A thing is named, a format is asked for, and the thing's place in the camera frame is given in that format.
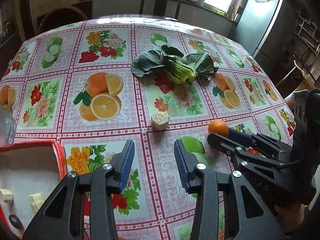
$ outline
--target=tablecloth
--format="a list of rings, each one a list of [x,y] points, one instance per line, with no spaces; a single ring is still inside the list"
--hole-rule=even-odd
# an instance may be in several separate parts
[[[175,85],[164,75],[137,78],[132,60],[159,48],[159,41],[184,54],[208,52],[218,74],[191,86]],[[93,171],[127,139],[134,141],[127,187],[112,197],[118,235],[125,239],[189,239],[196,198],[181,186],[175,140],[198,138],[214,169],[230,173],[227,156],[206,141],[211,120],[222,118],[243,133],[260,132],[289,144],[295,128],[283,98],[240,44],[162,19],[93,19],[40,34],[23,43],[0,90],[0,105],[16,120],[14,142],[56,140],[64,146],[68,171]],[[151,128],[150,117],[158,110],[170,115],[162,132]],[[213,215],[219,216],[223,239],[222,194],[219,202],[219,214]]]

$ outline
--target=metal rivet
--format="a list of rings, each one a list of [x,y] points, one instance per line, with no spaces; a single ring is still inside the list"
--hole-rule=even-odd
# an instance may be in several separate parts
[[[67,177],[68,178],[74,178],[76,176],[76,172],[75,171],[70,171],[68,174],[67,174]]]
[[[112,165],[110,163],[105,163],[102,167],[104,170],[110,170],[112,168]]]
[[[197,168],[198,168],[199,170],[204,170],[206,167],[207,167],[207,166],[205,166],[205,164],[203,164],[203,163],[198,163],[198,164],[197,164]]]
[[[233,171],[232,175],[235,176],[236,178],[239,178],[239,177],[241,177],[241,172],[240,171]]]

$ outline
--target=gray wall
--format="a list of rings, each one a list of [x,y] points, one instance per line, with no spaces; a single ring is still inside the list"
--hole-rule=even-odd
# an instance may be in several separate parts
[[[92,0],[92,17],[112,14],[138,14],[141,0]],[[145,0],[143,14],[152,14],[155,0]],[[166,17],[174,17],[177,2],[169,0]],[[179,22],[208,29],[228,37],[232,22],[216,13],[181,4]]]

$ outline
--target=refrigerator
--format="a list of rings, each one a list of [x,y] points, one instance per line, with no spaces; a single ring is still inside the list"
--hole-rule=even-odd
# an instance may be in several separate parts
[[[286,0],[248,0],[230,37],[270,75],[294,35],[296,25],[294,11]]]

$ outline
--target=transparent plastic container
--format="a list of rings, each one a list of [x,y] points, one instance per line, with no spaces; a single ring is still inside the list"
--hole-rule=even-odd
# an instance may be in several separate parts
[[[12,144],[15,134],[14,118],[0,107],[0,147]]]

